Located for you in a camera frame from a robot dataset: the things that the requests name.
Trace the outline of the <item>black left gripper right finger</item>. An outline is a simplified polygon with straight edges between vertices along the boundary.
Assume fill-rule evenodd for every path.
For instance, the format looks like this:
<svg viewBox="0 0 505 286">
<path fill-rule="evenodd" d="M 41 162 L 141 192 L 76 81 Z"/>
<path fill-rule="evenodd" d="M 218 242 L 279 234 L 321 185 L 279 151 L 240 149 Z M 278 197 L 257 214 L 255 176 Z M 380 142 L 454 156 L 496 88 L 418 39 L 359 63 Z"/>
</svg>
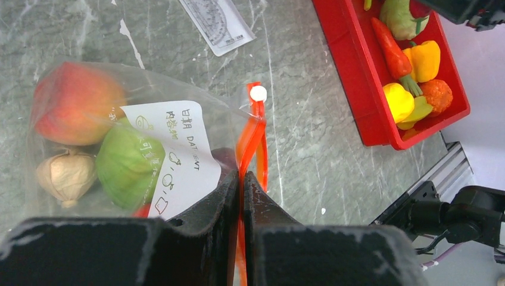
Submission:
<svg viewBox="0 0 505 286">
<path fill-rule="evenodd" d="M 427 285 L 394 226 L 303 225 L 244 176 L 248 285 Z"/>
</svg>

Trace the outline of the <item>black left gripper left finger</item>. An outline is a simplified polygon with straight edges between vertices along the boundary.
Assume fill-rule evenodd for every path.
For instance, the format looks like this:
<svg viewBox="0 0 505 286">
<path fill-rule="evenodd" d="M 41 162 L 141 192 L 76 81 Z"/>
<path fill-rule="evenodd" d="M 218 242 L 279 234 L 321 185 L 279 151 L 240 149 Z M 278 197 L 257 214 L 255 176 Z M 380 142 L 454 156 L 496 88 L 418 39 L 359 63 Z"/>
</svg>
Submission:
<svg viewBox="0 0 505 286">
<path fill-rule="evenodd" d="M 236 171 L 172 219 L 34 217 L 1 243 L 2 285 L 231 285 Z"/>
</svg>

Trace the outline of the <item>clear zip bag orange zipper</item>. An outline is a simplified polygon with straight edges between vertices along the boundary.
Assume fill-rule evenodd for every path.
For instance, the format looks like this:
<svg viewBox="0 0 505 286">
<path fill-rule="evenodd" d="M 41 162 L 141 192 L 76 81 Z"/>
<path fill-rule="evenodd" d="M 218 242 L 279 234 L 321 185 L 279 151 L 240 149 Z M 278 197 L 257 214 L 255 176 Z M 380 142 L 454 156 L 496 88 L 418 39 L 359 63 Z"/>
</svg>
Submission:
<svg viewBox="0 0 505 286">
<path fill-rule="evenodd" d="M 254 164 L 261 185 L 267 184 L 267 91 L 260 82 L 246 85 L 245 94 L 239 97 L 241 106 L 237 107 L 196 86 L 122 64 L 62 61 L 48 68 L 39 81 L 65 62 L 87 64 L 118 81 L 126 93 L 127 103 L 121 107 L 124 117 L 136 130 L 159 140 L 166 156 L 150 203 L 135 210 L 115 205 L 102 189 L 97 175 L 91 189 L 76 206 L 62 208 L 39 185 L 36 168 L 65 149 L 93 155 L 96 165 L 104 138 L 86 146 L 56 143 L 35 131 L 30 115 L 28 151 L 36 188 L 33 210 L 51 216 L 137 216 L 169 220 L 212 192 L 233 170 L 244 176 L 249 165 Z"/>
</svg>

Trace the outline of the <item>white garlic bulb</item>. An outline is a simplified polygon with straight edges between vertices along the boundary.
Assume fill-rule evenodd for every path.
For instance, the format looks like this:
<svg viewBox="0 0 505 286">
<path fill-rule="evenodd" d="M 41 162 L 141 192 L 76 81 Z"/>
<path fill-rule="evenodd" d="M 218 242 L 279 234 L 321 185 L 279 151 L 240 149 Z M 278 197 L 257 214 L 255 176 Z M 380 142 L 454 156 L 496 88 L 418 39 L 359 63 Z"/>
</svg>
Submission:
<svg viewBox="0 0 505 286">
<path fill-rule="evenodd" d="M 77 149 L 41 162 L 36 168 L 39 185 L 60 202 L 62 208 L 77 205 L 97 179 L 95 157 Z"/>
</svg>

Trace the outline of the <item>orange peach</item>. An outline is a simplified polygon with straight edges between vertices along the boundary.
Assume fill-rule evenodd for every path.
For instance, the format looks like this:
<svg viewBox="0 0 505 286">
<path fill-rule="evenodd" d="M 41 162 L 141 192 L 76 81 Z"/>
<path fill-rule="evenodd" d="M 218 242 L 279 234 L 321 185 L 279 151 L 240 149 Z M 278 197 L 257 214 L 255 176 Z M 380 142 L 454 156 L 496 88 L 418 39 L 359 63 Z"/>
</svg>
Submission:
<svg viewBox="0 0 505 286">
<path fill-rule="evenodd" d="M 75 146 L 99 143 L 124 117 L 123 87 L 106 72 L 87 64 L 65 62 L 37 84 L 31 120 L 50 141 Z"/>
</svg>

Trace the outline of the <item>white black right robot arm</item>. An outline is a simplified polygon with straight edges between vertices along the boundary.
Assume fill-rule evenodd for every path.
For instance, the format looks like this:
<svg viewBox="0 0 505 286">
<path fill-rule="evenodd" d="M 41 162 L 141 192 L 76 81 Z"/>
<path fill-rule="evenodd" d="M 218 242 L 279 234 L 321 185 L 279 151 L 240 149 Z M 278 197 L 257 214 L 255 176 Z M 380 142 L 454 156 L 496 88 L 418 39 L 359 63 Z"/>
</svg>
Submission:
<svg viewBox="0 0 505 286">
<path fill-rule="evenodd" d="M 477 32 L 504 23 L 504 1 L 419 1 L 455 24 L 465 24 Z M 411 195 L 403 194 L 374 221 L 393 225 L 415 239 L 434 235 L 433 242 L 418 248 L 430 252 L 443 239 L 458 244 L 476 241 L 493 248 L 504 245 L 504 191 L 483 186 L 466 186 L 445 203 L 436 196 L 431 182 L 424 182 Z"/>
</svg>

